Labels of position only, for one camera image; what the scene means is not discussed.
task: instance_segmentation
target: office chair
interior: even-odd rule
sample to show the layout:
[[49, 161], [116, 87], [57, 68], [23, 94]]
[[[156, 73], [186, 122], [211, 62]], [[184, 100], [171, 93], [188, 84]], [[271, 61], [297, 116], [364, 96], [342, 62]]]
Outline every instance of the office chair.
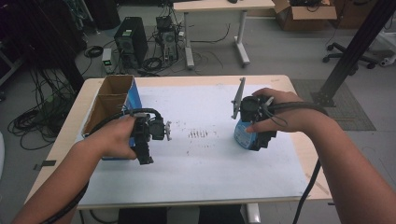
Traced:
[[[329, 46], [327, 46], [327, 50], [333, 50], [334, 48], [340, 50], [341, 53], [332, 53], [332, 54], [326, 55], [322, 60], [324, 63], [328, 63], [330, 58], [341, 58], [341, 56], [343, 56], [343, 53], [346, 51], [346, 48], [344, 48], [343, 46], [341, 46], [335, 42], [330, 44]], [[359, 60], [368, 63], [366, 65], [366, 67], [368, 69], [373, 69], [373, 68], [375, 68], [375, 65], [378, 64], [377, 60], [363, 56], [363, 55], [359, 58]], [[359, 69], [358, 65], [355, 64], [354, 68], [352, 69], [352, 71], [350, 72], [349, 75], [350, 76], [354, 75], [358, 69]]]

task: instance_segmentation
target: wrist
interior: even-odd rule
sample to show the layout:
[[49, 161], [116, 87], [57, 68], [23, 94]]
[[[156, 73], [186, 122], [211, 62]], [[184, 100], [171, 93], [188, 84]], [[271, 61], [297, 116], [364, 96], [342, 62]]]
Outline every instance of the wrist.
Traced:
[[302, 130], [309, 138], [315, 137], [318, 133], [327, 132], [327, 130], [333, 130], [339, 127], [338, 123], [318, 111], [310, 110], [306, 113], [306, 123]]
[[97, 146], [95, 143], [92, 143], [93, 141], [89, 141], [88, 138], [81, 140], [79, 142], [76, 142], [73, 147], [72, 150], [75, 151], [84, 151], [86, 153], [90, 154], [90, 157], [94, 157], [97, 160], [100, 160], [102, 158], [102, 156], [104, 155], [104, 151], [102, 150], [102, 148], [99, 146]]

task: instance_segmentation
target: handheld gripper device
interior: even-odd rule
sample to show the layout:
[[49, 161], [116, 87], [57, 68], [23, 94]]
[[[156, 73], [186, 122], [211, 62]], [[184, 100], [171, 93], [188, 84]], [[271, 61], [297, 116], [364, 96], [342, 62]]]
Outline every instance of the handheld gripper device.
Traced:
[[236, 123], [233, 137], [241, 147], [258, 151], [262, 147], [268, 147], [268, 142], [271, 138], [276, 137], [276, 131], [247, 133], [245, 129], [252, 123], [270, 119], [274, 115], [274, 111], [268, 109], [268, 106], [274, 101], [274, 97], [259, 95], [247, 96], [242, 99], [246, 79], [242, 77], [240, 80], [238, 91], [232, 101], [232, 118], [236, 119], [238, 112], [240, 112], [240, 120]]

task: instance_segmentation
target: open cardboard box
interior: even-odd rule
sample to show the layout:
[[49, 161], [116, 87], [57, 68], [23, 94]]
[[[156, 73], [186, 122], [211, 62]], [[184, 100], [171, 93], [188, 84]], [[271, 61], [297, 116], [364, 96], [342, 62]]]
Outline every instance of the open cardboard box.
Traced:
[[336, 20], [335, 7], [323, 0], [318, 7], [292, 7], [288, 0], [273, 0], [276, 20], [284, 31], [322, 30], [327, 20]]
[[142, 107], [134, 76], [111, 75], [105, 77], [93, 101], [82, 134], [90, 133], [100, 121], [120, 113], [124, 105], [129, 109]]

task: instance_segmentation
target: hand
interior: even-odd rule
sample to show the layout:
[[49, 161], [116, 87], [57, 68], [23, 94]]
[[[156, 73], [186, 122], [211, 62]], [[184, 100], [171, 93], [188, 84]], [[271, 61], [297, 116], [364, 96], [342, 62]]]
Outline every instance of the hand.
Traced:
[[104, 127], [84, 139], [85, 147], [99, 150], [100, 157], [117, 157], [130, 160], [136, 159], [136, 154], [129, 147], [129, 139], [136, 118], [124, 116], [111, 120]]
[[[287, 102], [302, 102], [303, 99], [298, 97], [295, 93], [289, 91], [276, 91], [269, 88], [264, 88], [253, 92], [253, 95], [274, 96], [274, 105]], [[275, 112], [273, 120], [266, 119], [254, 123], [247, 127], [248, 133], [261, 133], [268, 131], [282, 131], [287, 133], [306, 132], [310, 128], [310, 124], [316, 122], [318, 119], [327, 119], [327, 116], [322, 115], [316, 110], [312, 109], [282, 109]]]

